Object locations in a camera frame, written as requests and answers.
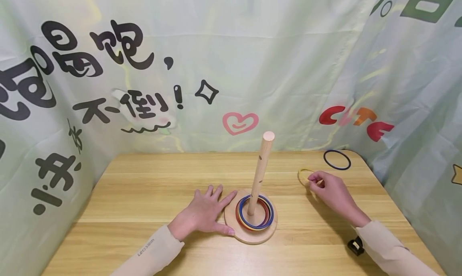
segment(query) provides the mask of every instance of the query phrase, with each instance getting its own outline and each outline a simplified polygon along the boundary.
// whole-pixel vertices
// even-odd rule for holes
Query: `black ring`
[[[337,152],[338,154],[341,154],[343,155],[346,160],[348,161],[348,166],[346,168],[339,168],[337,166],[334,166],[333,164],[329,163],[326,159],[326,154],[328,154],[329,152]],[[350,167],[351,167],[351,161],[350,161],[350,158],[346,155],[346,154],[343,154],[341,151],[337,151],[337,150],[327,150],[324,152],[324,155],[322,156],[324,158],[324,161],[326,162],[326,164],[328,164],[329,166],[331,166],[332,168],[336,169],[336,170],[348,170]]]

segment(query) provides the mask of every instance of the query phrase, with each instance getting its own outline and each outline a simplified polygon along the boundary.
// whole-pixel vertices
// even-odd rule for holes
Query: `hand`
[[[319,170],[312,173],[308,180],[310,190],[353,227],[364,227],[371,221],[356,205],[347,186],[339,177]]]
[[[218,201],[223,186],[219,185],[213,193],[213,186],[210,185],[205,194],[199,190],[194,193],[189,206],[181,211],[173,221],[168,224],[172,235],[182,241],[193,231],[218,232],[224,235],[233,236],[234,230],[227,225],[217,223],[218,215],[236,196],[237,191],[232,191],[221,201]]]

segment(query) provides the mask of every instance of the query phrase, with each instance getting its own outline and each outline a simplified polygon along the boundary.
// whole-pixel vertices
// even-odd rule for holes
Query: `heart drawing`
[[[230,118],[230,117],[237,118],[237,122],[239,123],[239,125],[237,125],[237,124],[232,124],[231,125],[231,127],[236,129],[237,131],[233,131],[231,129],[231,127],[228,125],[228,118]],[[250,124],[250,125],[241,124],[247,118],[252,118],[253,119],[252,124]],[[245,133],[245,132],[247,132],[249,130],[252,130],[257,125],[258,125],[258,115],[256,115],[255,113],[249,113],[249,114],[247,114],[245,116],[242,116],[238,112],[228,112],[227,114],[225,114],[223,116],[223,126],[228,131],[228,133],[230,133],[232,136],[236,136],[237,134]]]

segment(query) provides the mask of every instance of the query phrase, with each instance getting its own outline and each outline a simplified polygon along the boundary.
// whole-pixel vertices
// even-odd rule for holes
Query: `small black object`
[[[363,241],[361,240],[359,236],[356,237],[356,239],[349,241],[347,246],[351,251],[353,251],[353,253],[355,253],[356,256],[359,256],[364,253]]]
[[[340,168],[340,167],[337,167],[337,166],[334,166],[333,164],[329,163],[326,159],[326,154],[328,154],[329,152],[337,152],[338,154],[341,154],[343,155],[346,160],[348,161],[348,166],[344,167],[344,168]],[[341,151],[337,151],[337,150],[328,150],[328,151],[325,151],[324,152],[324,155],[322,156],[324,158],[324,161],[331,167],[333,167],[334,169],[336,170],[348,170],[350,167],[351,167],[351,161],[350,161],[350,158],[346,155],[346,154],[343,154]]]

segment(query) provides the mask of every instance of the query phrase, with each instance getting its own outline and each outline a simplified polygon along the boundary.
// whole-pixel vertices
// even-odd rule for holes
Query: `wooden table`
[[[356,257],[346,243],[356,233],[297,180],[301,167],[340,176],[371,218],[381,221],[420,260],[440,266],[359,155],[346,151],[352,167],[334,170],[322,152],[274,152],[262,192],[276,205],[273,237],[245,245],[233,237],[194,233],[180,255],[158,275],[280,276],[385,275],[367,254]],[[250,188],[256,153],[127,154],[107,167],[80,218],[57,250],[44,276],[105,276],[133,255],[189,204],[196,188],[223,184],[224,194]],[[344,165],[338,154],[328,160]]]

